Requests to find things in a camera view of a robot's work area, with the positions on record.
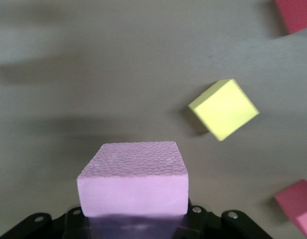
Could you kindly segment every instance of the gray table surface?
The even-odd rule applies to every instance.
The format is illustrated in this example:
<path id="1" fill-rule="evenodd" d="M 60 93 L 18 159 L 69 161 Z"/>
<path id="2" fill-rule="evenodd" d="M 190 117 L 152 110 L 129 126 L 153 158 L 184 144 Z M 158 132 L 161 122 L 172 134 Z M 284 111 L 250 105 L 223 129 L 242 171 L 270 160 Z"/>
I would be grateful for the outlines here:
<path id="1" fill-rule="evenodd" d="M 219 142 L 186 106 L 230 78 L 260 114 Z M 103 143 L 165 140 L 192 201 L 305 238 L 273 195 L 307 179 L 307 29 L 270 0 L 0 0 L 0 235 L 77 205 Z"/>

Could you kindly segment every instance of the screw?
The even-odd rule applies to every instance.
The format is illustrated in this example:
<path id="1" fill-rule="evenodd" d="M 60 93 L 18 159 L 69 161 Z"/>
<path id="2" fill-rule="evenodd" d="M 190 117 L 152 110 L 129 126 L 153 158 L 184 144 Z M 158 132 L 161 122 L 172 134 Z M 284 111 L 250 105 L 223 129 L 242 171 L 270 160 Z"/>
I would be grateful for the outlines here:
<path id="1" fill-rule="evenodd" d="M 79 213 L 81 213 L 82 211 L 80 209 L 74 210 L 73 211 L 73 215 L 78 215 Z"/>
<path id="2" fill-rule="evenodd" d="M 229 212 L 228 216 L 232 219 L 238 219 L 238 214 L 236 214 L 235 212 Z"/>
<path id="3" fill-rule="evenodd" d="M 44 220 L 44 217 L 40 216 L 40 217 L 35 218 L 34 222 L 38 223 L 38 222 L 41 222 L 42 220 Z"/>
<path id="4" fill-rule="evenodd" d="M 202 212 L 202 209 L 199 208 L 199 207 L 193 207 L 193 208 L 192 208 L 192 211 L 195 212 L 195 213 L 201 213 L 201 212 Z"/>

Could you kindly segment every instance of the red block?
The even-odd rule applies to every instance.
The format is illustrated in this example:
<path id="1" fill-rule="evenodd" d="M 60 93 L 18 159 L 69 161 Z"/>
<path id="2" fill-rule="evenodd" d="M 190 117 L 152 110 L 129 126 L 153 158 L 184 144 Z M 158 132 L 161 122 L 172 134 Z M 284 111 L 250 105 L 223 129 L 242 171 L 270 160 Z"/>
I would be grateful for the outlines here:
<path id="1" fill-rule="evenodd" d="M 307 0 L 275 0 L 290 34 L 307 28 Z"/>
<path id="2" fill-rule="evenodd" d="M 302 180 L 275 195 L 287 217 L 307 236 L 307 181 Z"/>

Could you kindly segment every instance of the textured foam surface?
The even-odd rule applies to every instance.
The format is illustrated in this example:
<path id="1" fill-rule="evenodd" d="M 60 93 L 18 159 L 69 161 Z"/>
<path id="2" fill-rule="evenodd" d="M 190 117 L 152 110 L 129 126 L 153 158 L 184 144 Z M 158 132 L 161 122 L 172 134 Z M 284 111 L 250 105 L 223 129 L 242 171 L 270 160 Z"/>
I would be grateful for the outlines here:
<path id="1" fill-rule="evenodd" d="M 275 0 L 288 32 L 307 28 L 307 0 Z"/>
<path id="2" fill-rule="evenodd" d="M 307 236 L 307 180 L 275 195 L 287 217 Z"/>
<path id="3" fill-rule="evenodd" d="M 219 141 L 259 114 L 234 79 L 217 81 L 189 108 Z"/>
<path id="4" fill-rule="evenodd" d="M 77 178 L 87 217 L 184 215 L 188 183 L 175 142 L 104 144 Z"/>

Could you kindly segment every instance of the yellow cube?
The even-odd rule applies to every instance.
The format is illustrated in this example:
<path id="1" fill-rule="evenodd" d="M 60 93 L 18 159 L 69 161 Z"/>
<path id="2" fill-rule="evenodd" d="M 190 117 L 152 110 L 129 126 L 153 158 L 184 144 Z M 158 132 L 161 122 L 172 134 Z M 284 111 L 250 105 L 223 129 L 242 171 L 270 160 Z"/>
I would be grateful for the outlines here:
<path id="1" fill-rule="evenodd" d="M 234 79 L 217 81 L 189 108 L 219 141 L 259 114 Z"/>

